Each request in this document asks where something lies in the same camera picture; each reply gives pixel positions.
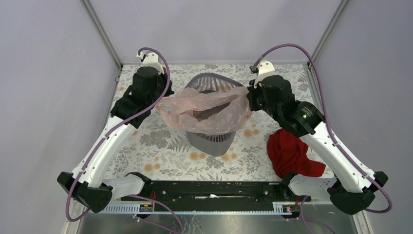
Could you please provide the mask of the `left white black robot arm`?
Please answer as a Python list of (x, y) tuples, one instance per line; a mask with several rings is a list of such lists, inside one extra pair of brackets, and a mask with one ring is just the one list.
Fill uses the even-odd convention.
[(132, 77), (132, 84), (117, 100), (110, 118), (89, 154), (71, 171), (57, 178), (69, 198), (89, 211), (98, 213), (114, 199), (134, 195), (146, 200), (150, 185), (136, 173), (125, 177), (105, 179), (105, 173), (125, 142), (139, 128), (159, 98), (172, 95), (167, 70), (142, 66)]

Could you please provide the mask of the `pink plastic trash bag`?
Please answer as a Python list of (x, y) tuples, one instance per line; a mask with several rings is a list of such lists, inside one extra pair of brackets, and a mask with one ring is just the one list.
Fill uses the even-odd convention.
[(244, 127), (252, 116), (244, 86), (203, 94), (184, 88), (155, 106), (166, 125), (186, 132), (221, 135)]

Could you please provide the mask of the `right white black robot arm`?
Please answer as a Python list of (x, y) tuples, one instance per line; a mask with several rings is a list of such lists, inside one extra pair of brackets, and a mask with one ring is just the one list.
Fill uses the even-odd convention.
[(295, 99), (291, 84), (279, 75), (253, 79), (247, 87), (252, 111), (265, 111), (280, 127), (314, 150), (333, 171), (334, 177), (310, 177), (294, 170), (281, 181), (279, 193), (287, 201), (296, 196), (330, 200), (340, 211), (354, 215), (368, 207), (375, 192), (388, 181), (384, 172), (374, 172), (349, 150), (333, 141), (325, 116), (315, 105)]

